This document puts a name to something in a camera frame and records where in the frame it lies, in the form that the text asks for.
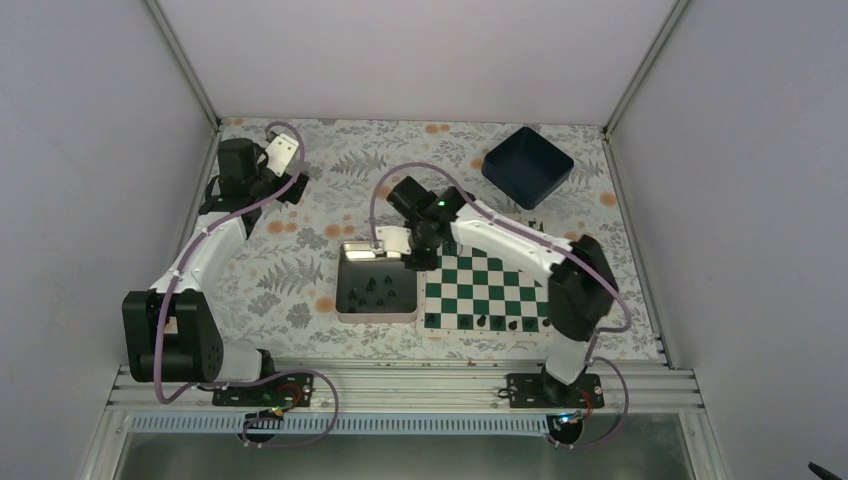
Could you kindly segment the metal tin of chess pieces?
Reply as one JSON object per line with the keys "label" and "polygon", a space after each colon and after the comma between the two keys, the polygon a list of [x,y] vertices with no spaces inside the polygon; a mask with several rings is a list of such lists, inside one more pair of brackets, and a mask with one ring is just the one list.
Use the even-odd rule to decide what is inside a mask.
{"label": "metal tin of chess pieces", "polygon": [[423,275],[395,252],[376,254],[367,241],[339,248],[335,311],[345,324],[407,324],[420,313]]}

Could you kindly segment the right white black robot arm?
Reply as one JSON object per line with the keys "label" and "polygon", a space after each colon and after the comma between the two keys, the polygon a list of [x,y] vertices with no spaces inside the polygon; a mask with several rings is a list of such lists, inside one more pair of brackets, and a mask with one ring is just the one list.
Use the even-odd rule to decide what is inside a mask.
{"label": "right white black robot arm", "polygon": [[544,361],[541,391],[555,407],[580,393],[579,378],[591,363],[600,321],[621,300],[619,287],[599,242],[569,242],[543,234],[496,212],[457,185],[437,195],[412,177],[390,191],[387,201],[402,216],[400,227],[369,219],[375,252],[400,254],[405,267],[429,271],[437,251],[455,243],[486,252],[545,286],[547,319],[554,329]]}

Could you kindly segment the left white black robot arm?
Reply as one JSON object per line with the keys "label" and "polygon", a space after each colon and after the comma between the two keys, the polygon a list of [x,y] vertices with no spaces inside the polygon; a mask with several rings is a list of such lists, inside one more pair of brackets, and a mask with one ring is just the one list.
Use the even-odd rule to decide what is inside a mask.
{"label": "left white black robot arm", "polygon": [[296,204],[308,175],[298,139],[276,134],[266,145],[224,140],[218,174],[207,185],[189,243],[148,289],[129,292],[122,317],[130,373],[138,382],[238,383],[255,405],[270,402],[278,377],[254,347],[226,344],[207,295],[246,242],[269,199]]}

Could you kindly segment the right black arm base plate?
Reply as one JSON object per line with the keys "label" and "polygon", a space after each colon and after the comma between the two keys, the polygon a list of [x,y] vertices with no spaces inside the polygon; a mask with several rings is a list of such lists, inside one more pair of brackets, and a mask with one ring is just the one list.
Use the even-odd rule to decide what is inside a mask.
{"label": "right black arm base plate", "polygon": [[564,385],[542,373],[511,373],[497,397],[509,401],[513,409],[603,408],[605,399],[600,377],[583,373]]}

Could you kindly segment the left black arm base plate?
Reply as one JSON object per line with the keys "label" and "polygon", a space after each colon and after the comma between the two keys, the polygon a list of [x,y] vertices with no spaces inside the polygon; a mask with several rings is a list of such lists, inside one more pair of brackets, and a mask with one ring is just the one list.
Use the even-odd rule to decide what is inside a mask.
{"label": "left black arm base plate", "polygon": [[254,387],[229,387],[213,393],[212,404],[217,407],[255,407],[290,409],[308,407],[311,401],[314,375],[296,372]]}

